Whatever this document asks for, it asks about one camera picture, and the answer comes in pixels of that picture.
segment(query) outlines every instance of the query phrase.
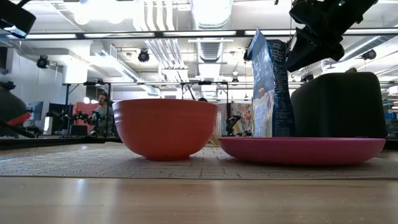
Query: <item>wooden table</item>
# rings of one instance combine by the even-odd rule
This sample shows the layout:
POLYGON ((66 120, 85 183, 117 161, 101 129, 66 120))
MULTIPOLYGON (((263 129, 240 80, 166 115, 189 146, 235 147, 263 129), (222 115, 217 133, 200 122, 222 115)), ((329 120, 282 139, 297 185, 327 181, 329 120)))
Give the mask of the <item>wooden table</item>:
POLYGON ((0 178, 1 224, 388 224, 397 207, 391 180, 0 178))

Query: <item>orange bowl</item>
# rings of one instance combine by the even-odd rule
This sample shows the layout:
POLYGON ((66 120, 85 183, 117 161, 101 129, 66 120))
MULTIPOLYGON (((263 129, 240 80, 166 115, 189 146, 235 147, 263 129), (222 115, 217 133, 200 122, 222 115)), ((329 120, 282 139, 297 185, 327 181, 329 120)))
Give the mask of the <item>orange bowl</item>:
POLYGON ((113 105, 122 142, 136 154, 154 161, 188 159, 213 133, 217 106, 175 100, 125 100, 113 105))

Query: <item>pink plate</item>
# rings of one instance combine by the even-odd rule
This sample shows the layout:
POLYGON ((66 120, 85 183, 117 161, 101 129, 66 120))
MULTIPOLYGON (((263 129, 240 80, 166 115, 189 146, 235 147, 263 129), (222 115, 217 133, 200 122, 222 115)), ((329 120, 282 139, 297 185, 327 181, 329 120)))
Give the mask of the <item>pink plate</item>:
POLYGON ((220 138, 230 156, 253 162, 337 166, 359 164, 378 155, 385 139, 361 138, 220 138))

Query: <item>woven placemat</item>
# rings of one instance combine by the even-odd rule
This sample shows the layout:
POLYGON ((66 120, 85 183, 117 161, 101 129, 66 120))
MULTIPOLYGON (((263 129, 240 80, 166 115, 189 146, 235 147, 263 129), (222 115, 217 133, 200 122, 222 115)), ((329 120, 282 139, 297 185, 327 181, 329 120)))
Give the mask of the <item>woven placemat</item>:
POLYGON ((148 179, 396 179, 398 162, 371 159, 344 167, 275 166, 243 162, 220 148, 206 147, 187 161, 153 162, 122 144, 14 151, 0 157, 0 176, 107 177, 148 179))

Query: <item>bowl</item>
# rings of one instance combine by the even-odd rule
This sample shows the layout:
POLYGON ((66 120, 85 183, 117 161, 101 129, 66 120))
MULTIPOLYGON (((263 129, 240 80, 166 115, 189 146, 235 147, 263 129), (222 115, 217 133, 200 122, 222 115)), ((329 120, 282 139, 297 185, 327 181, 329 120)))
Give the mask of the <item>bowl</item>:
POLYGON ((153 161, 188 159, 210 139, 217 106, 193 100, 142 99, 114 104, 122 142, 153 161))
POLYGON ((377 156, 385 139, 365 138, 220 138, 222 149, 237 159, 301 166, 342 166, 377 156))

